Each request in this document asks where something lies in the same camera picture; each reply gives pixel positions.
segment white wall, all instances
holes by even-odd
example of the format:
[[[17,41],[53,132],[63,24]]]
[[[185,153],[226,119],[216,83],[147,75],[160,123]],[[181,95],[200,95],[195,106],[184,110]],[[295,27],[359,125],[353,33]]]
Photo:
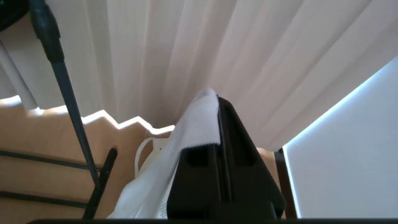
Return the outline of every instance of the white wall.
[[[398,218],[398,59],[285,147],[302,218]]]

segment curtain fold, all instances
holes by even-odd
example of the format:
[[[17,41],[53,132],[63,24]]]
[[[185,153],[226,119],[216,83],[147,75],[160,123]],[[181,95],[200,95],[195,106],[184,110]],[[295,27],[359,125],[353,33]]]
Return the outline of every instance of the curtain fold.
[[[47,3],[82,116],[166,126],[213,88],[273,151],[398,55],[395,0]],[[18,94],[27,110],[63,105],[29,17],[0,41],[11,58],[0,58],[0,98]]]

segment white cloth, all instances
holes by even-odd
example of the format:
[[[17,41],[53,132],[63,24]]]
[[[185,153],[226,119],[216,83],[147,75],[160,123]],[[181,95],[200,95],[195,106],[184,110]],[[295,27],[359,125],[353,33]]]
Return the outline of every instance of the white cloth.
[[[108,218],[166,218],[167,202],[182,149],[219,144],[218,99],[213,90],[197,93],[159,157],[123,189]]]

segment white curtain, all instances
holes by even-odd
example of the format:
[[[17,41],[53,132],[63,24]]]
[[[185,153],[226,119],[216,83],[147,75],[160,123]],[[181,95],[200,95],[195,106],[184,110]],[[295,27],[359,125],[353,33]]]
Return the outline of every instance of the white curtain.
[[[277,150],[398,55],[396,0],[48,0],[82,116],[175,123],[206,87]],[[26,16],[0,33],[0,98],[63,105]]]

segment wooden floor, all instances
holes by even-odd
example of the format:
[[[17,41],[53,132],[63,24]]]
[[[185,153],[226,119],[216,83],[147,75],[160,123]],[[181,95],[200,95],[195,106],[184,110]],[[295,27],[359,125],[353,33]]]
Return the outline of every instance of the wooden floor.
[[[118,130],[104,118],[87,124],[85,130],[99,166],[109,149],[114,146],[118,149],[118,158],[96,212],[96,218],[106,218],[113,211],[123,187],[134,178],[134,157],[138,146],[153,135],[139,123]],[[151,147],[148,144],[145,148],[140,163],[150,153]],[[81,163],[85,161],[67,114],[32,116],[22,105],[0,107],[0,148]],[[259,151],[277,180],[273,153],[263,149]],[[87,170],[0,157],[0,190],[87,202],[93,183]],[[83,209],[80,208],[0,198],[2,224],[27,223],[38,218],[81,218],[82,215]]]

